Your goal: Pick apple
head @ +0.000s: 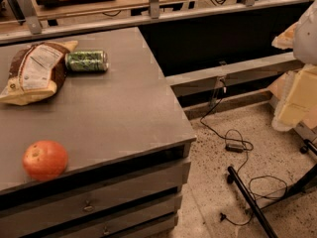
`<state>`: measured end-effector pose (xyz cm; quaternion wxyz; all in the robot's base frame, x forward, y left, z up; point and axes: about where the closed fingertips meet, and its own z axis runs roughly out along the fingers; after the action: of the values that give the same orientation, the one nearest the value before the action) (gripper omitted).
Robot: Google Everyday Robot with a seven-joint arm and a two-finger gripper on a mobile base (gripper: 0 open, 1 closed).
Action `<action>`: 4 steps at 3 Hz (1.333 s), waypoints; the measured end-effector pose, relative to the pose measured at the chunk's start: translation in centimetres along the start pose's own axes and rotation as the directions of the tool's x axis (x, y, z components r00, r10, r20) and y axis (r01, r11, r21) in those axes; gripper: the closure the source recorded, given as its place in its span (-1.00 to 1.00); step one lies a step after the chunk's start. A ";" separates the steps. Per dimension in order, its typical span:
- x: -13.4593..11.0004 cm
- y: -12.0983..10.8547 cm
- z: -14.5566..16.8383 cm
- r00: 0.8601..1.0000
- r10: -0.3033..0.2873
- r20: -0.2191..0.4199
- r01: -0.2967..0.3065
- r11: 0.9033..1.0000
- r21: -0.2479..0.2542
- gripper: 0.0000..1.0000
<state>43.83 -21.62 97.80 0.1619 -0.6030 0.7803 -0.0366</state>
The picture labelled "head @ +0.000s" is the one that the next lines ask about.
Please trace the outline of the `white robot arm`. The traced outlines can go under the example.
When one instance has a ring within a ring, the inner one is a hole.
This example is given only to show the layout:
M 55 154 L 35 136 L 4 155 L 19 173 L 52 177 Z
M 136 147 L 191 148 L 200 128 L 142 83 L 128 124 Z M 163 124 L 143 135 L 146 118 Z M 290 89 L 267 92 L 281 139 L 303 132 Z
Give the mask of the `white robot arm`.
M 307 64 L 317 64 L 317 0 L 302 14 L 294 31 L 293 54 Z

